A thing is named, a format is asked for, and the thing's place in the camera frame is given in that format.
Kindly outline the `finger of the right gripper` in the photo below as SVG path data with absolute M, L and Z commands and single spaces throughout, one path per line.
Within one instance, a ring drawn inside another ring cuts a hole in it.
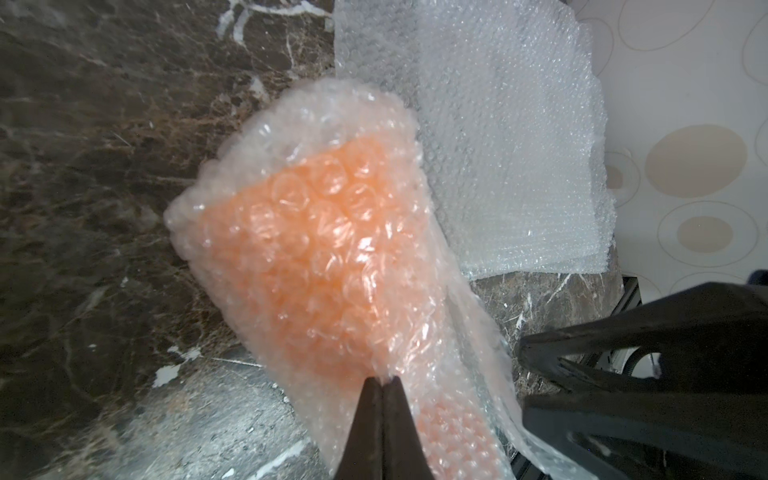
M 764 395 L 529 396 L 523 425 L 599 479 L 764 479 Z
M 658 354 L 660 376 L 636 378 L 570 359 L 625 348 Z M 767 288 L 705 283 L 602 320 L 527 335 L 518 358 L 574 392 L 764 393 Z

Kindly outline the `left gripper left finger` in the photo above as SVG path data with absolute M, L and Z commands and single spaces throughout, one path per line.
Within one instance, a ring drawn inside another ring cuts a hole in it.
M 383 415 L 383 387 L 376 378 L 367 378 L 363 383 L 335 480 L 383 478 Z

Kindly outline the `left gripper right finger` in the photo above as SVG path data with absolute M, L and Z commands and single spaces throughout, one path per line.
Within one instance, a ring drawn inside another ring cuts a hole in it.
M 399 377 L 394 377 L 383 386 L 382 400 L 383 478 L 433 480 Z

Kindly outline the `orange bubble glass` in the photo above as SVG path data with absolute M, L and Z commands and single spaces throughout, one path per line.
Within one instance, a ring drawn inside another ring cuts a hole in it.
M 585 479 L 524 428 L 506 341 L 434 216 L 417 131 L 399 97 L 358 81 L 290 89 L 171 203 L 172 243 L 332 473 L 371 378 L 402 383 L 435 479 L 509 479 L 508 449 Z

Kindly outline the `clear bubble wrap sheet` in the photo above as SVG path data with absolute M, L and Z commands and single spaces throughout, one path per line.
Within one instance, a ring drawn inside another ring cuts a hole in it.
M 418 118 L 463 274 L 601 274 L 616 213 L 591 31 L 559 1 L 338 1 L 336 73 Z

